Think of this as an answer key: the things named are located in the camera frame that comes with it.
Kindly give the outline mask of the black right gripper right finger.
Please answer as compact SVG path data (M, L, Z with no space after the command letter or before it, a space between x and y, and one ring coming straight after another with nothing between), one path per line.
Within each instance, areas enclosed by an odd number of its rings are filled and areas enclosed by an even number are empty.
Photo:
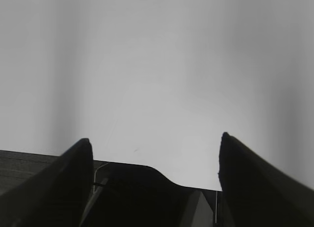
M237 227L312 227L314 191L223 133L219 181Z

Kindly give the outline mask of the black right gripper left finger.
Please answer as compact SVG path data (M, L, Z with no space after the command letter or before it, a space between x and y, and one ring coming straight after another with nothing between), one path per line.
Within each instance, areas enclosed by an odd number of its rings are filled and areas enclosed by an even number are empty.
M40 173L0 197L2 227L78 227L93 183L93 153L83 138Z

